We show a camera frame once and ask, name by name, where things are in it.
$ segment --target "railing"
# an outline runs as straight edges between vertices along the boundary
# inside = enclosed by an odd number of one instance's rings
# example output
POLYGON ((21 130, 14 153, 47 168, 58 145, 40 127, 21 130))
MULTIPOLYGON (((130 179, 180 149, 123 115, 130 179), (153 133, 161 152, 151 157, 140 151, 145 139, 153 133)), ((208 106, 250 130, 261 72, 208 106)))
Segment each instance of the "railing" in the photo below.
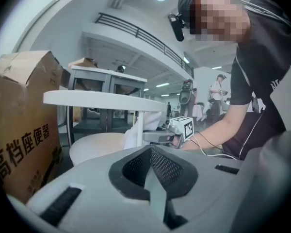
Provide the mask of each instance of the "railing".
POLYGON ((184 69, 188 74, 194 78, 194 70, 189 67, 182 58, 179 57, 173 50, 171 50, 168 46, 166 46, 162 41, 160 41, 155 36, 151 35, 147 31, 133 25, 130 22, 122 20, 120 18, 105 14, 99 13, 99 17, 95 21, 95 23, 100 23, 104 25, 108 25, 122 31, 125 31, 136 38, 139 38, 148 44, 151 44, 153 47, 164 53, 166 56, 171 58, 174 62, 176 62, 182 69, 184 69))

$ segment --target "man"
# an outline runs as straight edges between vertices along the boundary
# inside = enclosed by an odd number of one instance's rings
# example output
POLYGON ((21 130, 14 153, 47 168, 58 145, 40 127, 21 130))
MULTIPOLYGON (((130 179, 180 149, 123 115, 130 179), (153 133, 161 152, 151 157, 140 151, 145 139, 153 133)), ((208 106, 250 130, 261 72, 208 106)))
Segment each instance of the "man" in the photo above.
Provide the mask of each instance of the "man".
MULTIPOLYGON (((179 13, 191 33, 206 30, 214 39, 238 43, 231 72, 229 109, 202 135, 195 135, 202 149, 222 144, 225 152, 244 159, 250 149, 263 146, 285 131, 270 98, 291 65, 291 26, 281 1, 250 1, 276 15, 270 17, 259 10, 241 9, 231 0, 179 0, 179 13), (266 105, 263 114, 247 113, 252 92, 266 105)), ((199 147, 187 141, 182 149, 199 147)))
POLYGON ((210 88, 210 96, 213 99, 212 111, 213 111, 213 122, 216 122, 219 118, 221 111, 221 99, 223 95, 221 82, 224 80, 224 76, 219 74, 217 80, 212 84, 210 88))
POLYGON ((167 105, 167 117, 169 117, 171 113, 171 105, 170 105, 170 102, 168 102, 168 105, 167 105))

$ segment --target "table leg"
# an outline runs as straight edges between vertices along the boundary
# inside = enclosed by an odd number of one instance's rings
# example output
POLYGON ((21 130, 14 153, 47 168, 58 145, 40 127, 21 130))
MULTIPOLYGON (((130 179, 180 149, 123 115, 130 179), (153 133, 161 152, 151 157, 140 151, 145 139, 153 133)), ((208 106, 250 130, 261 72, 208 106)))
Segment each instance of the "table leg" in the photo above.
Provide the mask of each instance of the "table leg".
POLYGON ((143 111, 139 111, 137 147, 142 146, 143 133, 144 133, 144 112, 143 111))

